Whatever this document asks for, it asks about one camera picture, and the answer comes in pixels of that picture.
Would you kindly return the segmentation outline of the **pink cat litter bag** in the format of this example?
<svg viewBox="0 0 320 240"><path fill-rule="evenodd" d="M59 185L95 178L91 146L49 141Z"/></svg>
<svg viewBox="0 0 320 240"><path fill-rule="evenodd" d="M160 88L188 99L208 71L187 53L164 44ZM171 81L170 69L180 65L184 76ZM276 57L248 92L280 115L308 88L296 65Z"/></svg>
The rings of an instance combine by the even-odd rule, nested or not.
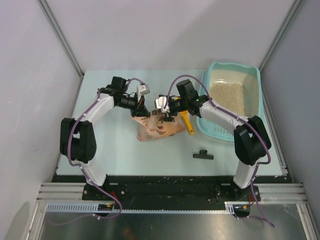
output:
<svg viewBox="0 0 320 240"><path fill-rule="evenodd" d="M137 139L139 141L151 141L174 136L186 130L178 116L173 121L165 121L165 114L159 109L151 112L150 117L131 117L139 124Z"/></svg>

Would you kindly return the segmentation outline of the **yellow plastic litter scoop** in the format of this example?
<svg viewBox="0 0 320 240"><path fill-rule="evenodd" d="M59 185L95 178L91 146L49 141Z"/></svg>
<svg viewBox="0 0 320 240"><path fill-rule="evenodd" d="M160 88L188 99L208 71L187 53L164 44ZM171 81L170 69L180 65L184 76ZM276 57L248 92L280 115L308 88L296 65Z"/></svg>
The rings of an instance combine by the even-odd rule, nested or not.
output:
<svg viewBox="0 0 320 240"><path fill-rule="evenodd" d="M189 117L188 110L179 111L174 116L174 122L175 122L175 133L180 133L183 131L187 131L189 135L194 135L195 131L191 124L191 120Z"/></svg>

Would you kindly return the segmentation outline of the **black bag clip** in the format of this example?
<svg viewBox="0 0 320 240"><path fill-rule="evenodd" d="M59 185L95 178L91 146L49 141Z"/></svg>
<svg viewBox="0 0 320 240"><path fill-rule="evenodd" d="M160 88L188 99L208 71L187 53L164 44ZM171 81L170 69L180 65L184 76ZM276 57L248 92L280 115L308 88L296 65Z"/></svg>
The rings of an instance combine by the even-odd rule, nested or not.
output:
<svg viewBox="0 0 320 240"><path fill-rule="evenodd" d="M192 155L194 159L203 159L203 160L213 160L214 156L212 154L208 154L206 149L201 149L198 153L194 153Z"/></svg>

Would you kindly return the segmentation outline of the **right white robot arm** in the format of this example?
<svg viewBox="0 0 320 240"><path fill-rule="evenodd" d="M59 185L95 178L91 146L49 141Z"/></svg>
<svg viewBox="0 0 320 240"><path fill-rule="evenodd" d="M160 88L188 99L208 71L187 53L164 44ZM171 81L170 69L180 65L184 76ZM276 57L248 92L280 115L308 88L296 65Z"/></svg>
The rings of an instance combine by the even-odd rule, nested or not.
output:
<svg viewBox="0 0 320 240"><path fill-rule="evenodd" d="M269 150L272 144L263 120L257 115L246 117L235 114L216 103L209 92L199 95L189 79L175 79L171 85L177 87L179 96L160 95L155 100L157 109L167 117L188 111L190 115L211 121L233 135L234 151L239 162L230 194L235 200L242 201L249 194L248 186L253 185L259 166L271 162Z"/></svg>

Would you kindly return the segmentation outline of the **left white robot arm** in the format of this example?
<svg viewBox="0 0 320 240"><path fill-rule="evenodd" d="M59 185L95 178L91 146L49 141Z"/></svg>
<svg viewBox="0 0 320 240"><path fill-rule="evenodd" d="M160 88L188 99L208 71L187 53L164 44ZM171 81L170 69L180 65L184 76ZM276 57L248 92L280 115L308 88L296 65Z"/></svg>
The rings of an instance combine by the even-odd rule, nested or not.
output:
<svg viewBox="0 0 320 240"><path fill-rule="evenodd" d="M145 95L149 93L148 85L138 78L126 80L114 76L111 84L97 90L94 102L79 117L65 117L61 121L59 151L71 166L80 168L100 200L110 196L111 188L105 184L107 174L95 157L95 125L115 107L129 110L132 117L150 117L145 106Z"/></svg>

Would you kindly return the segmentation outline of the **clean litter in box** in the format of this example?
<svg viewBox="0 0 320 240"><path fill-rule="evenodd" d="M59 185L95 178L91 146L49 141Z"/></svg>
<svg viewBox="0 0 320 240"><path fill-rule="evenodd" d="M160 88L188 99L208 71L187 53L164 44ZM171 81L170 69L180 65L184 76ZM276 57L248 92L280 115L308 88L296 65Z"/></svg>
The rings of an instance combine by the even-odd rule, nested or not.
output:
<svg viewBox="0 0 320 240"><path fill-rule="evenodd" d="M214 83L209 88L210 96L218 105L230 111L242 115L250 116L250 105L246 98L246 91L239 83Z"/></svg>

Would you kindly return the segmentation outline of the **teal plastic litter box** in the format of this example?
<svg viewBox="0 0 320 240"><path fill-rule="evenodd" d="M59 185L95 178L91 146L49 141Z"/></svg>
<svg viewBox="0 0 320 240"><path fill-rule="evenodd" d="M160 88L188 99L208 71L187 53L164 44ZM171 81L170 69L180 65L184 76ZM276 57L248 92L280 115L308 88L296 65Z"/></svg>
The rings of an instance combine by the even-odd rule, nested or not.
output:
<svg viewBox="0 0 320 240"><path fill-rule="evenodd" d="M242 123L237 120L246 120L258 116L264 118L261 74L257 67L237 63L214 62L203 73L200 95L210 96L210 87L216 83L238 83L246 91L246 99L250 106L250 116L239 115L216 101L209 100L200 108L200 117L197 118L199 130L213 140L233 142L233 132L237 125Z"/></svg>

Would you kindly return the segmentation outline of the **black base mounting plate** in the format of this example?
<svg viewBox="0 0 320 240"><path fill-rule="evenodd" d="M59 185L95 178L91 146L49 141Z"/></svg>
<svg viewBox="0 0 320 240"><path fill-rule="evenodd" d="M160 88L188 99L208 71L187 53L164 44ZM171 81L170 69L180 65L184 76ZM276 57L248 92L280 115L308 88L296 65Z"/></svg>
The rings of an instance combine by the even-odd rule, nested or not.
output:
<svg viewBox="0 0 320 240"><path fill-rule="evenodd" d="M110 195L125 201L133 196L209 197L219 202L261 200L257 186L236 188L231 176L142 176L108 175L101 187Z"/></svg>

